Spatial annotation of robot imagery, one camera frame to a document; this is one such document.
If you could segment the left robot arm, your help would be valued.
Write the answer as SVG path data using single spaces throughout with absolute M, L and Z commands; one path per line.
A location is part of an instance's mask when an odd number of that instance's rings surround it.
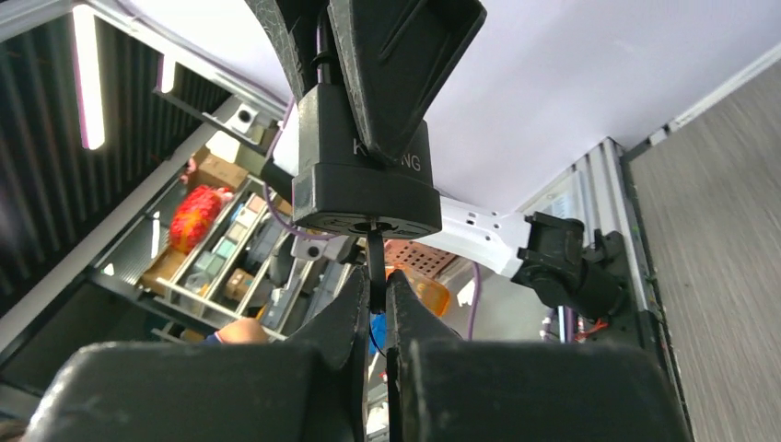
M 586 259 L 584 225 L 536 213 L 490 222 L 433 183 L 425 114 L 486 19 L 478 1 L 252 1 L 298 115 L 292 221 L 367 240 L 370 306 L 385 302 L 383 244 L 433 237 L 597 320 L 625 293 Z

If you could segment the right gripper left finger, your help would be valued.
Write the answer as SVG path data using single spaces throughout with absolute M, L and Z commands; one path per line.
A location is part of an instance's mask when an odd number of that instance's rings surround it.
M 368 279 L 283 341 L 98 343 L 63 365 L 28 441 L 363 441 Z

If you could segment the black-headed key bunch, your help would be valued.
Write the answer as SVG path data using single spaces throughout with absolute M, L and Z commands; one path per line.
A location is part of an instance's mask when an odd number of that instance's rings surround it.
M 379 224 L 372 220 L 367 232 L 367 271 L 369 278 L 369 308 L 373 314 L 380 314 L 386 307 L 386 275 L 384 241 Z

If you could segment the black padlock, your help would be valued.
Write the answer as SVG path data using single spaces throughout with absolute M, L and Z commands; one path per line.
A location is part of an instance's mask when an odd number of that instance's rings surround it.
M 298 103 L 298 174 L 292 180 L 299 227 L 385 238 L 421 238 L 442 228 L 428 128 L 421 123 L 399 163 L 386 166 L 360 142 L 346 90 L 319 84 Z

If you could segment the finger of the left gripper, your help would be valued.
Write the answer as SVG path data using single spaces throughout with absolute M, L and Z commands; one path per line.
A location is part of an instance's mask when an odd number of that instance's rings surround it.
M 317 84 L 316 37 L 327 0 L 246 0 L 266 32 L 282 65 L 295 101 Z
M 328 12 L 359 138 L 393 165 L 486 18 L 479 1 L 331 1 Z

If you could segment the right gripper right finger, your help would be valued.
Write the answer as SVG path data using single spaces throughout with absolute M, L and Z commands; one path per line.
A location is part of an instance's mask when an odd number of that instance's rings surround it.
M 393 441 L 688 441 L 663 371 L 615 344 L 466 341 L 387 282 Z

